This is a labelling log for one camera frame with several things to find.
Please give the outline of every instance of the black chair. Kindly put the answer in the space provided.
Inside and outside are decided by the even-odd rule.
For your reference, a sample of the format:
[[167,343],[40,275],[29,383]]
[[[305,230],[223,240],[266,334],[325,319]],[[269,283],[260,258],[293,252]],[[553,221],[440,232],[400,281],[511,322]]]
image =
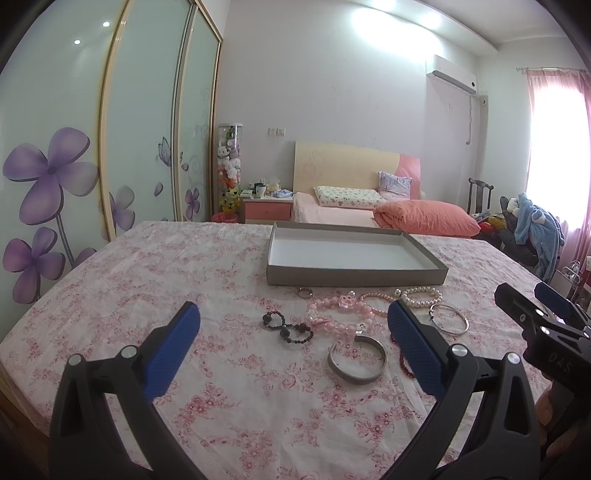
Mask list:
[[466,213],[470,213],[470,208],[472,207],[472,186],[476,185],[476,206],[474,209],[474,213],[482,213],[482,203],[484,200],[484,189],[488,189],[488,202],[486,204],[486,209],[488,210],[491,208],[491,193],[492,189],[494,188],[493,185],[489,185],[484,183],[482,180],[474,180],[468,179],[470,182],[470,193],[468,194],[468,209]]

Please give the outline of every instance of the bed frame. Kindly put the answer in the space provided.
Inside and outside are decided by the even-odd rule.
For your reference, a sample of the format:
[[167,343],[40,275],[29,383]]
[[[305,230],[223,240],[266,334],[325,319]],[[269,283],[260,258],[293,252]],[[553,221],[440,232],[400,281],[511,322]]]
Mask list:
[[348,145],[295,144],[294,193],[314,195],[314,187],[318,185],[377,190],[379,171],[412,177],[411,198],[419,198],[421,164],[418,158]]

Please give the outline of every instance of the silver bangle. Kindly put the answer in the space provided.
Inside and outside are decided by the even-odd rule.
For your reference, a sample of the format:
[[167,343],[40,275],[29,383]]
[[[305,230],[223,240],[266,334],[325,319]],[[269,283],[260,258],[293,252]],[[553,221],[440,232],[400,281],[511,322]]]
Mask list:
[[386,368],[386,364],[388,363],[388,354],[386,353],[384,346],[380,342],[378,342],[375,338],[371,338],[366,335],[356,335],[353,341],[368,343],[368,344],[372,345],[379,352],[379,355],[382,359],[382,366],[379,369],[379,372],[374,375],[371,375],[371,377],[357,377],[356,375],[351,375],[351,374],[348,374],[347,372],[341,370],[332,358],[332,355],[333,355],[335,349],[337,348],[338,343],[336,343],[332,347],[330,347],[330,350],[329,350],[329,356],[328,356],[327,360],[328,360],[330,369],[336,375],[341,377],[343,380],[346,380],[347,382],[350,382],[350,383],[356,384],[356,385],[365,385],[367,383],[371,383],[371,382],[377,380],[384,373],[384,369]]
[[300,287],[297,289],[297,295],[301,299],[309,299],[312,296],[312,289],[308,287]]
[[[459,315],[462,320],[464,320],[464,323],[466,324],[466,328],[464,328],[461,332],[451,332],[449,330],[446,330],[442,326],[438,325],[437,322],[435,321],[434,316],[433,316],[433,310],[435,308],[438,308],[438,309],[448,309],[448,310],[453,311],[454,313],[456,313],[457,315]],[[429,318],[433,322],[433,325],[435,325],[442,332],[449,333],[450,335],[455,335],[455,336],[464,335],[464,333],[466,333],[468,331],[468,328],[470,328],[470,324],[468,323],[468,319],[464,316],[464,314],[462,314],[462,312],[460,312],[459,310],[455,309],[454,307],[450,307],[449,305],[445,305],[444,303],[436,303],[435,305],[432,305],[431,308],[429,309]]]

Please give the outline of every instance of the frosted glass panel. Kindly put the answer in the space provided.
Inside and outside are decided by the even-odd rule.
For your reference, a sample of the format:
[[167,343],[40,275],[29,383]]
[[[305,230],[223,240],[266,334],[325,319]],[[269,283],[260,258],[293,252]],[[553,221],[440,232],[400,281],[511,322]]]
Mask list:
[[174,220],[171,116],[187,0],[136,1],[109,93],[106,162],[116,233]]
[[0,340],[32,302],[106,244],[98,99],[124,3],[51,4],[0,75]]
[[180,113],[180,186],[183,217],[209,219],[210,113],[219,42],[205,17],[195,13],[187,52]]

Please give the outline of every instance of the silver bracelet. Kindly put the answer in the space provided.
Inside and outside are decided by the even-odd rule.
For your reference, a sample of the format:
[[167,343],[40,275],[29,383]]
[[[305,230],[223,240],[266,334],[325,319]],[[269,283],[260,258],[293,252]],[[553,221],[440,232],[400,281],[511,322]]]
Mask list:
[[377,380],[384,373],[384,369],[386,368],[386,364],[388,363],[388,354],[386,353],[384,346],[380,342],[378,342],[375,338],[371,338],[366,335],[356,335],[353,341],[368,343],[379,352],[379,355],[382,360],[382,366],[379,369],[379,372],[374,375],[371,375],[370,377],[357,377],[356,375],[351,375],[351,374],[348,374],[347,372],[341,370],[332,358],[332,355],[333,355],[335,349],[337,348],[338,343],[336,343],[332,347],[330,347],[330,350],[329,350],[329,356],[328,356],[327,360],[328,360],[330,369],[336,375],[341,377],[343,380],[346,380],[347,382],[350,382],[350,383],[353,383],[356,385],[365,385],[367,383],[371,383],[371,382]]
[[[466,324],[466,328],[464,328],[461,332],[451,332],[449,330],[446,330],[442,326],[438,325],[437,322],[435,321],[434,316],[433,316],[433,310],[436,308],[448,309],[448,310],[451,310],[452,312],[454,312],[455,314],[459,315],[460,318],[462,320],[464,320],[464,323]],[[433,322],[433,325],[435,325],[442,332],[449,333],[450,335],[455,335],[455,336],[464,335],[464,333],[466,333],[468,331],[468,328],[470,328],[470,324],[468,323],[468,319],[462,314],[462,312],[455,309],[454,307],[450,307],[449,305],[445,305],[444,303],[436,303],[435,305],[432,305],[431,308],[429,309],[429,318]]]

